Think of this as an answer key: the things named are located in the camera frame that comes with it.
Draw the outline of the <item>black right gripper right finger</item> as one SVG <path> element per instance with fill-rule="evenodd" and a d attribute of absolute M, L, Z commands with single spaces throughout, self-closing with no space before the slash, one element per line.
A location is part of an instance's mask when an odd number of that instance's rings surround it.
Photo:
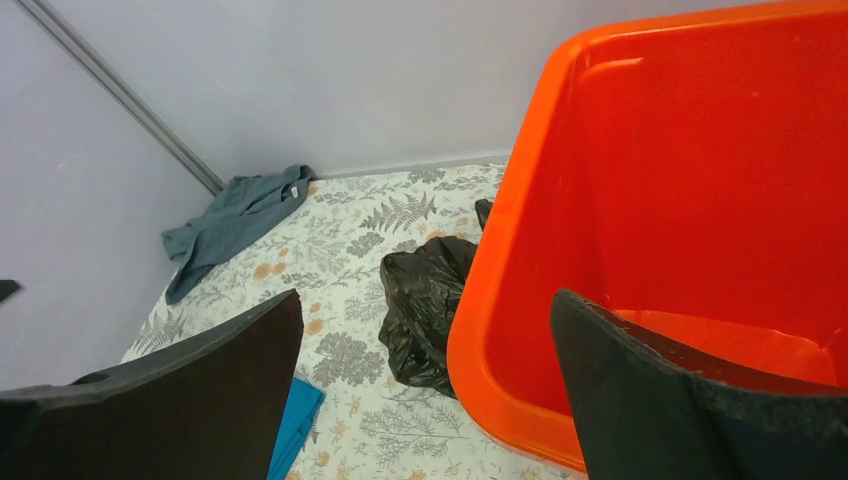
<path fill-rule="evenodd" d="M 563 289 L 550 327 L 593 479 L 843 479 L 847 392 L 766 373 Z"/>

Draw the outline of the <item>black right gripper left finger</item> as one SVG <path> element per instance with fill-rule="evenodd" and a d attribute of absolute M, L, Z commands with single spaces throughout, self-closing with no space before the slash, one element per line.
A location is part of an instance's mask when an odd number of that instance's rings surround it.
<path fill-rule="evenodd" d="M 303 336 L 295 290 L 63 386 L 1 394 L 5 479 L 263 479 Z"/>

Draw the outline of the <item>black plastic trash bag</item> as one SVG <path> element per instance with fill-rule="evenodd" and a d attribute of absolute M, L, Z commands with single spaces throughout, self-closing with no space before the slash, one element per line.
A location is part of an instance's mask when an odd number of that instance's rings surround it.
<path fill-rule="evenodd" d="M 477 248 L 456 235 L 437 236 L 412 252 L 382 258 L 379 274 L 387 313 L 378 340 L 388 350 L 397 382 L 456 396 L 447 343 Z"/>

